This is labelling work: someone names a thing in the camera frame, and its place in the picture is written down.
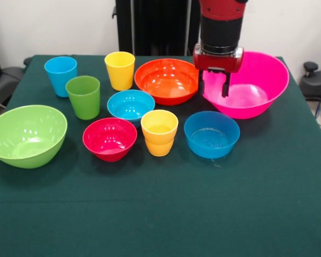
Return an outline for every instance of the orange bowl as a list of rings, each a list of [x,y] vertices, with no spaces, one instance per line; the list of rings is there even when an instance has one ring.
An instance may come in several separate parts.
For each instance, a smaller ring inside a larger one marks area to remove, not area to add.
[[[198,70],[178,59],[157,59],[143,64],[134,80],[140,90],[149,93],[161,105],[188,101],[198,89]]]

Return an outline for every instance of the red bowl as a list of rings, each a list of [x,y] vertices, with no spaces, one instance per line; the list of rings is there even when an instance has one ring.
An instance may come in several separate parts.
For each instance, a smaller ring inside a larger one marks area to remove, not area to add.
[[[198,70],[178,59],[157,59],[137,69],[134,80],[140,90],[152,95],[161,105],[188,101],[198,89]]]
[[[105,118],[91,123],[83,133],[83,143],[106,162],[121,160],[137,139],[135,126],[124,119]]]

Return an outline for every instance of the white wall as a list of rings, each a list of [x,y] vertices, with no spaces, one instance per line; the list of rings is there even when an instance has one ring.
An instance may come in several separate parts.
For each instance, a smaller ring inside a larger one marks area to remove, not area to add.
[[[321,0],[249,0],[240,45],[283,56],[296,80],[306,61],[321,68]]]
[[[0,0],[0,63],[22,66],[35,54],[117,51],[115,0]]]
[[[0,62],[34,54],[107,54],[118,50],[115,0],[0,0]],[[284,56],[295,78],[321,67],[321,0],[249,0],[240,45]]]

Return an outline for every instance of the colorful tableware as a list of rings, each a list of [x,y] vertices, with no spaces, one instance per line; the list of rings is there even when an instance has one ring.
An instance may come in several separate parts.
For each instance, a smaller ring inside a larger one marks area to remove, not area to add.
[[[125,90],[112,95],[107,102],[108,112],[117,118],[125,119],[140,127],[144,114],[155,108],[154,98],[140,90]]]
[[[198,156],[208,159],[226,156],[240,137],[238,124],[215,111],[191,115],[185,122],[184,131],[189,148]]]
[[[245,52],[240,71],[231,76],[228,97],[221,96],[225,75],[204,72],[203,79],[204,97],[219,111],[235,119],[249,119],[262,114],[284,93],[290,76],[277,58]]]
[[[68,97],[65,85],[77,76],[77,61],[67,56],[59,56],[48,60],[44,68],[50,82],[59,97]]]
[[[124,119],[105,118],[91,123],[83,133],[83,143],[106,162],[121,160],[137,139],[135,126]]]
[[[105,57],[106,68],[113,89],[128,90],[133,84],[134,55],[129,52],[112,52]]]
[[[59,151],[67,120],[59,110],[27,105],[0,115],[0,160],[33,169],[47,164]]]
[[[137,69],[134,80],[140,90],[152,95],[161,105],[188,101],[198,89],[198,70],[178,59],[157,59]]]
[[[100,81],[79,76],[66,84],[71,105],[79,119],[94,119],[100,113]]]
[[[167,155],[173,145],[178,128],[175,114],[166,110],[154,110],[141,118],[146,147],[153,156]]]

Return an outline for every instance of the green bowl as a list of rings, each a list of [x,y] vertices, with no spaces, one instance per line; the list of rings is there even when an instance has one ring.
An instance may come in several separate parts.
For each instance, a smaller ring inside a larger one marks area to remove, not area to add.
[[[0,115],[0,160],[19,168],[47,164],[63,144],[67,120],[59,110],[27,105]]]

